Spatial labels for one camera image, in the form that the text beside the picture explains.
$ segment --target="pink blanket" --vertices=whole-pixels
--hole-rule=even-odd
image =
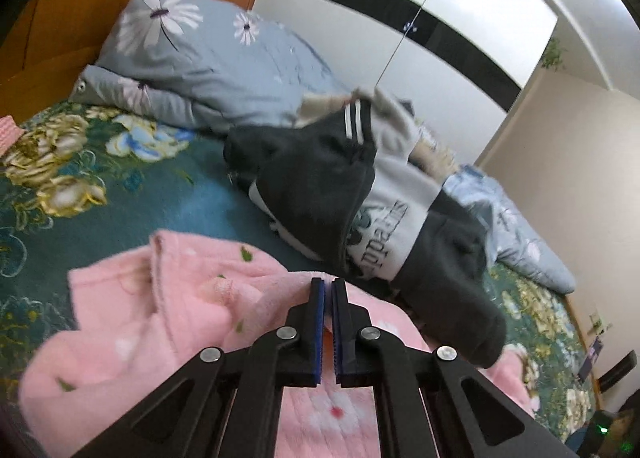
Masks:
[[[37,352],[20,387],[22,413],[52,458],[71,456],[206,346],[226,352],[281,326],[308,298],[312,277],[287,272],[254,247],[159,231],[148,247],[73,270],[78,331],[60,332]],[[351,302],[407,346],[428,350],[398,307],[352,285]],[[322,384],[284,392],[276,456],[380,456],[370,388],[342,390],[325,330]],[[506,352],[486,372],[532,414],[522,364]]]
[[[6,153],[24,133],[26,131],[15,124],[11,115],[0,118],[0,156]]]

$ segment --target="green floral bedspread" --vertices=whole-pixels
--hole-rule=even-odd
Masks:
[[[146,243],[158,228],[240,239],[315,269],[226,180],[222,142],[114,108],[62,102],[36,115],[0,173],[0,394],[17,400],[38,346],[74,328],[66,272]],[[536,419],[561,439],[593,412],[584,349],[561,298],[501,264],[484,279],[526,363]]]

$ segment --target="white daisy print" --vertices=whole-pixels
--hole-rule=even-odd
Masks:
[[[136,115],[147,115],[151,100],[146,91],[146,85],[124,76],[118,78],[118,85],[122,88],[122,101],[119,107],[132,111]]]
[[[234,21],[236,27],[236,33],[234,37],[240,38],[240,44],[246,44],[250,46],[252,42],[255,42],[255,38],[260,34],[258,25],[255,20],[252,20],[249,15],[244,13],[236,14],[236,20]]]
[[[158,44],[160,32],[183,35],[180,23],[194,30],[203,21],[195,4],[178,4],[181,0],[143,0],[147,8],[126,12],[120,21],[117,50],[133,54],[143,44],[145,49]]]

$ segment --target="metal screw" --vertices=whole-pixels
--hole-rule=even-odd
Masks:
[[[458,356],[458,352],[451,346],[441,346],[436,350],[436,355],[443,361],[452,361]]]
[[[217,348],[204,348],[200,352],[200,360],[202,362],[216,362],[220,360],[222,353]]]
[[[367,341],[375,341],[376,339],[380,339],[380,330],[375,326],[368,326],[360,330],[360,336]]]
[[[298,332],[296,332],[296,329],[294,327],[283,326],[282,328],[278,328],[278,330],[276,331],[276,335],[278,336],[278,339],[289,341],[295,338],[295,336],[298,335]]]

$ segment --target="blue floral pillow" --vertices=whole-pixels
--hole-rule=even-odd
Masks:
[[[348,90],[283,25],[222,0],[131,0],[70,100],[224,133],[290,127],[310,92]]]

